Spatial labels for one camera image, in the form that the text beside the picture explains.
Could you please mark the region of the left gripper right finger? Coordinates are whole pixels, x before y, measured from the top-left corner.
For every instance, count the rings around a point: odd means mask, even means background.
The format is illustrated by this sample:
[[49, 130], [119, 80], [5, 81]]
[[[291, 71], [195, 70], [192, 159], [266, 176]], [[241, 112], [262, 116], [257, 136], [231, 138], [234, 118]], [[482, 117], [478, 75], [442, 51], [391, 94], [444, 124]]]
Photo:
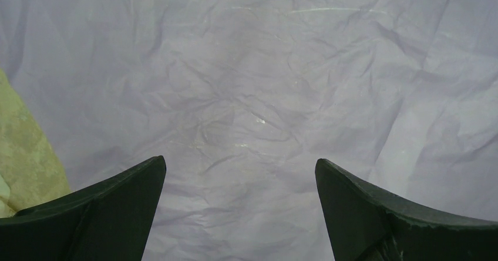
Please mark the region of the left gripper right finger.
[[497, 259], [496, 222], [420, 205], [327, 159], [315, 179], [335, 260]]

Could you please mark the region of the purple pink wrapping paper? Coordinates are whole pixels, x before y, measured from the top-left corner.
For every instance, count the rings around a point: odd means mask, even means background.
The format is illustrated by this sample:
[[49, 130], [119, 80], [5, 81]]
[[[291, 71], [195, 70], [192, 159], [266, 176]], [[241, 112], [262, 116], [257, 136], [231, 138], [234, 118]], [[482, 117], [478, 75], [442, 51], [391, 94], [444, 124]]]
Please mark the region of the purple pink wrapping paper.
[[320, 158], [497, 219], [497, 0], [1, 0], [1, 68], [73, 190], [164, 156], [145, 260], [332, 260]]

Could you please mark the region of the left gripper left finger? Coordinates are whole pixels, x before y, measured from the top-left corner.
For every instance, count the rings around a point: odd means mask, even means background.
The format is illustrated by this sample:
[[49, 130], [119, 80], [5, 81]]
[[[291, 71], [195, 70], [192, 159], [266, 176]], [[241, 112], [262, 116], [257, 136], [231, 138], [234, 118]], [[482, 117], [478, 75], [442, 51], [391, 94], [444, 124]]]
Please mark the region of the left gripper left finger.
[[1, 219], [2, 260], [141, 260], [166, 177], [154, 156]]

